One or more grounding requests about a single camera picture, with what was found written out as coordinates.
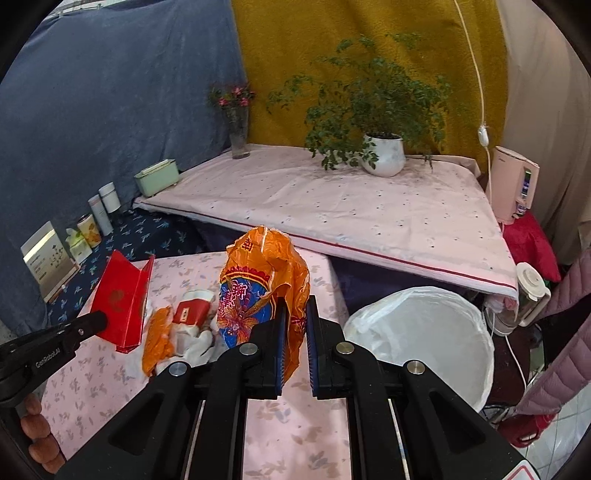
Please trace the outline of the left human hand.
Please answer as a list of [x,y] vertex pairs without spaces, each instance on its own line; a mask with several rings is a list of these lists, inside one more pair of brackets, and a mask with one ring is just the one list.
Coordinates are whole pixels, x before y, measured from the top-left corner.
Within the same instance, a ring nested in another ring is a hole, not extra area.
[[31,393],[24,398],[25,415],[21,418],[21,428],[32,441],[28,447],[31,458],[45,471],[56,474],[66,463],[50,425],[42,415],[42,405],[38,397]]

